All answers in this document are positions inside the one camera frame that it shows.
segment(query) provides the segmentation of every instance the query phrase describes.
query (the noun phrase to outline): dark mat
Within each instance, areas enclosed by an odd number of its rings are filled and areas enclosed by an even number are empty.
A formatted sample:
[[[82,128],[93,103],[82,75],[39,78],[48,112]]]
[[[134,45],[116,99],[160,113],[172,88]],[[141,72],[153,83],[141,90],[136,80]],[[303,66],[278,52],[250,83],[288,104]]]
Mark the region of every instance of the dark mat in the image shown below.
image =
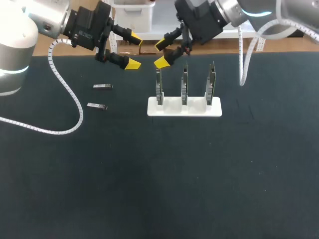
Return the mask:
[[[319,54],[256,54],[247,84],[237,55],[183,58],[163,71],[166,96],[189,95],[217,70],[214,119],[150,118],[155,57],[122,71],[93,57],[55,57],[84,110],[66,136],[0,122],[1,239],[316,239],[319,237]],[[114,90],[95,92],[93,84]],[[50,130],[78,121],[45,57],[0,116]]]

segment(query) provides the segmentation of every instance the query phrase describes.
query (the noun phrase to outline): white spiral cable wrap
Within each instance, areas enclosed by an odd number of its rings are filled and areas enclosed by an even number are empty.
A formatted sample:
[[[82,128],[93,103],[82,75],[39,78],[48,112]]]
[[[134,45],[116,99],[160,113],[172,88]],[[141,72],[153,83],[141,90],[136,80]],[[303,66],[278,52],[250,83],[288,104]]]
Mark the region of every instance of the white spiral cable wrap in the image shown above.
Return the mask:
[[[56,68],[54,66],[54,63],[53,63],[53,60],[52,60],[53,49],[54,49],[54,47],[56,45],[58,45],[60,43],[64,43],[64,44],[67,44],[67,45],[72,45],[71,44],[71,40],[67,40],[67,39],[55,40],[50,45],[50,48],[48,50],[48,60],[49,60],[49,64],[50,64],[50,67],[51,67],[53,73],[58,78],[58,80],[61,82],[61,84],[65,87],[65,89],[69,92],[69,94],[71,95],[71,97],[73,98],[74,102],[76,103],[76,105],[77,105],[77,107],[79,109],[80,119],[79,119],[78,123],[73,128],[71,128],[69,130],[66,130],[66,131],[51,131],[51,130],[46,130],[46,129],[34,127],[34,126],[31,126],[31,125],[28,125],[28,124],[25,124],[25,123],[17,122],[15,120],[6,119],[6,118],[3,118],[3,117],[0,117],[0,121],[6,122],[6,123],[11,123],[11,124],[14,124],[14,125],[17,125],[17,126],[20,126],[20,127],[24,127],[24,128],[28,128],[28,129],[31,129],[31,130],[34,130],[34,131],[38,131],[38,132],[41,132],[41,133],[54,134],[54,135],[69,134],[69,133],[72,133],[72,132],[76,131],[80,127],[80,125],[83,122],[83,109],[82,109],[82,106],[81,106],[78,98],[75,96],[75,94],[71,90],[71,88],[67,85],[67,83],[64,81],[64,79],[60,76],[60,74],[56,70]]]
[[[276,12],[277,12],[277,18],[275,20],[272,20],[268,23],[266,23],[263,27],[261,27],[259,29],[259,31],[257,32],[257,35],[254,37],[254,39],[251,41],[248,51],[247,51],[247,55],[245,58],[245,64],[244,67],[243,65],[243,35],[242,35],[242,31],[240,29],[240,27],[238,27],[238,34],[239,34],[239,67],[240,67],[240,85],[243,86],[246,82],[247,79],[247,74],[248,74],[248,69],[249,69],[249,64],[250,64],[250,60],[251,60],[251,56],[254,52],[255,46],[259,40],[259,37],[261,37],[269,28],[275,26],[275,25],[284,25],[284,26],[291,26],[294,27],[300,31],[302,31],[304,34],[308,35],[309,37],[311,37],[313,40],[315,41],[319,41],[319,34],[317,34],[316,32],[312,31],[311,29],[309,29],[306,26],[303,26],[297,22],[294,22],[292,20],[289,19],[282,19],[281,16],[281,0],[277,0],[277,4],[276,4]]]

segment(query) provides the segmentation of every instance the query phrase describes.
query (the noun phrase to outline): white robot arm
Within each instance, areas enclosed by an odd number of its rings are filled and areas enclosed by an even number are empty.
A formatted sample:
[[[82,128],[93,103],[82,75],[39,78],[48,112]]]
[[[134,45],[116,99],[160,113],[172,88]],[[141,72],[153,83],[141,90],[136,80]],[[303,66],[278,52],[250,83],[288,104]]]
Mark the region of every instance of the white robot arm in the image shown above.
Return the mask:
[[[102,1],[94,11],[84,7],[75,11],[70,9],[70,0],[0,0],[0,96],[20,89],[38,32],[53,39],[63,34],[73,47],[98,47],[95,59],[100,62],[138,69],[139,62],[106,49],[111,31],[135,45],[142,43],[132,30],[115,25],[110,11],[111,6]]]
[[[261,36],[266,39],[287,37],[296,30],[295,26],[302,26],[301,30],[312,36],[319,30],[319,0],[206,0],[196,7],[191,0],[176,0],[175,8],[181,28],[167,33],[156,48],[163,50],[182,34],[183,43],[174,52],[157,60],[155,65],[158,68],[171,66],[185,52],[190,54],[193,43],[205,44],[222,33],[229,23],[239,27],[249,20],[260,32],[265,24],[273,21],[272,26],[262,31]]]

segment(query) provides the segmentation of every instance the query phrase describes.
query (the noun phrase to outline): white holder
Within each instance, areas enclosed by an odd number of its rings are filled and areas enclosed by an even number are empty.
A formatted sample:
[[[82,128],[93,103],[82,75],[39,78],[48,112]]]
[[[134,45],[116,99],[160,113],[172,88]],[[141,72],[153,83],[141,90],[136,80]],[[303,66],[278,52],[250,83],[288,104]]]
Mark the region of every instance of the white holder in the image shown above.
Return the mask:
[[[149,97],[148,116],[152,117],[221,117],[220,98],[214,97],[212,105],[207,105],[204,97],[188,97],[187,106],[181,97],[164,97],[163,105],[158,105],[156,97]]]

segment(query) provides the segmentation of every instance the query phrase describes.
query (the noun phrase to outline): gray cylinder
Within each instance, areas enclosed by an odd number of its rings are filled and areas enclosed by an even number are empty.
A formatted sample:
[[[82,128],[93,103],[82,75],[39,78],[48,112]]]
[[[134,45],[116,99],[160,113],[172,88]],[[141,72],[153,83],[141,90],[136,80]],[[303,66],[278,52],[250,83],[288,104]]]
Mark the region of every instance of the gray cylinder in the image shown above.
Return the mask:
[[[26,77],[38,30],[15,3],[0,3],[0,96],[17,92]]]

